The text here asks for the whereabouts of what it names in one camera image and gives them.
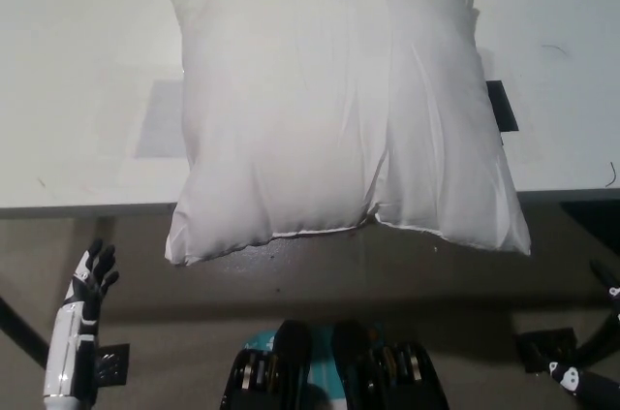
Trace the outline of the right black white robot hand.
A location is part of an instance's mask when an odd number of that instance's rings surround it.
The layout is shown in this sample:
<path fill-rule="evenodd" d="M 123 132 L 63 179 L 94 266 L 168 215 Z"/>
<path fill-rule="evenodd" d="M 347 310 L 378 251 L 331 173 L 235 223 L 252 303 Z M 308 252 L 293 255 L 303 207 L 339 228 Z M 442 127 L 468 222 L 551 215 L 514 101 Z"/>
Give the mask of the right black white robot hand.
<path fill-rule="evenodd" d="M 619 280 L 599 261 L 592 260 L 590 268 L 606 289 L 611 313 L 601 329 L 577 349 L 577 359 L 571 363 L 549 361 L 547 371 L 564 391 L 594 409 L 618 409 L 619 383 L 587 371 L 584 366 L 607 340 L 613 341 L 619 337 Z"/>

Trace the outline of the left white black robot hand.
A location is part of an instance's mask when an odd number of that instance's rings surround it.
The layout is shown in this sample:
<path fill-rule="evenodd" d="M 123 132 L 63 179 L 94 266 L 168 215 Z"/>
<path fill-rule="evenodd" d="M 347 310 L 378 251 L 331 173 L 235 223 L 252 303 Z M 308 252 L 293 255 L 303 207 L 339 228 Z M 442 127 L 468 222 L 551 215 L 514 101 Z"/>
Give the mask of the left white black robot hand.
<path fill-rule="evenodd" d="M 46 409 L 89 409 L 96 401 L 103 300 L 119 278 L 115 247 L 96 239 L 84 251 L 58 308 L 46 362 Z"/>

